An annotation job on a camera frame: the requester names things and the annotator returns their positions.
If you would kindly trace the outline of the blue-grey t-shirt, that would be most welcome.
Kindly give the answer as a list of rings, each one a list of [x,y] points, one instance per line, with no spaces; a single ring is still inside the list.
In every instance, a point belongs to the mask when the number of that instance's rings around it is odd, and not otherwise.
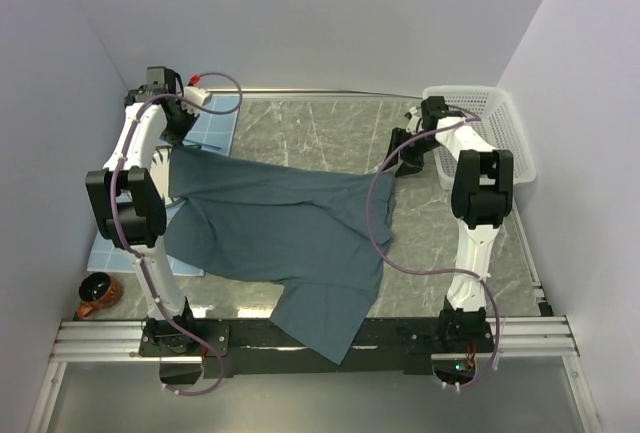
[[[376,302],[392,240],[394,177],[309,171],[195,148],[170,155],[183,204],[164,235],[169,256],[283,292],[271,320],[339,364]]]

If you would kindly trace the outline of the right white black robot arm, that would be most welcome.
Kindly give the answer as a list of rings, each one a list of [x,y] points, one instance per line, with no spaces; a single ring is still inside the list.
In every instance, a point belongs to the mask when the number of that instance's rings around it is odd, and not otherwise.
[[[490,277],[492,248],[513,204],[514,157],[484,140],[471,126],[479,116],[429,96],[394,128],[387,156],[397,177],[422,171],[426,153],[442,149],[455,160],[451,210],[458,223],[458,247],[445,306],[464,313],[486,307],[482,286]]]

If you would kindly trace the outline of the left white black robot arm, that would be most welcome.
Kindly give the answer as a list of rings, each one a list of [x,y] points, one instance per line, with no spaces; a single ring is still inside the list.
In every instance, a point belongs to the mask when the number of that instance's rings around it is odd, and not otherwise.
[[[152,163],[157,143],[181,145],[199,116],[179,99],[182,86],[174,70],[149,67],[146,83],[125,97],[125,122],[112,155],[85,178],[99,233],[126,253],[142,287],[143,336],[163,340],[178,355],[194,350],[199,331],[164,247],[168,170]]]

